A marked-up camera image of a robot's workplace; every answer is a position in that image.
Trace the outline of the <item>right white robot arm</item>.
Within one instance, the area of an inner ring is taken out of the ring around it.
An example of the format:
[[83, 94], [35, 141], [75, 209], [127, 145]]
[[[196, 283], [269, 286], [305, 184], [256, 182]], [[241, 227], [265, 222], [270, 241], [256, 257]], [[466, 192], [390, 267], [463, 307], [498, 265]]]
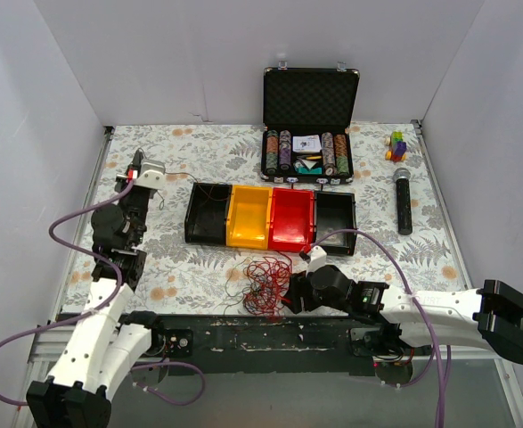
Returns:
[[327, 265], [292, 275], [284, 301], [295, 314], [326, 307], [379, 325], [372, 346], [389, 354], [438, 342], [492, 350], [523, 365], [523, 293], [500, 280], [459, 292], [407, 294], [386, 283], [356, 282]]

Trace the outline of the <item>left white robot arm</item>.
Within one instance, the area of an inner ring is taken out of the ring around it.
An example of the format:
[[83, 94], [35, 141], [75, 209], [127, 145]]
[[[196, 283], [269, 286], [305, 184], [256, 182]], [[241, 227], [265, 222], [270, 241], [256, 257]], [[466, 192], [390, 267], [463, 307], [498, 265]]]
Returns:
[[165, 334], [152, 325], [117, 333], [119, 318], [134, 296], [146, 254], [138, 250], [147, 230], [149, 201], [165, 179], [163, 163], [137, 150], [116, 177], [116, 196], [94, 205], [91, 216], [95, 260], [84, 309], [61, 356], [42, 382], [28, 387], [26, 401], [38, 427], [105, 427], [111, 401], [136, 358], [164, 350]]

